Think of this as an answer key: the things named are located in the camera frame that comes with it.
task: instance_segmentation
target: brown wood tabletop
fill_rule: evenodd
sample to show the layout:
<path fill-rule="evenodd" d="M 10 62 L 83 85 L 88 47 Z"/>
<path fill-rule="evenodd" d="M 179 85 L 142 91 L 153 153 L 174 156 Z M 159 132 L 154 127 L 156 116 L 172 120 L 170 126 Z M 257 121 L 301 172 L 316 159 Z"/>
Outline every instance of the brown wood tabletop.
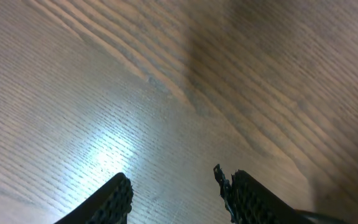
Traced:
<path fill-rule="evenodd" d="M 358 223 L 358 1 L 0 0 L 0 223 L 121 171 L 130 223 L 230 223 L 217 163 Z"/>

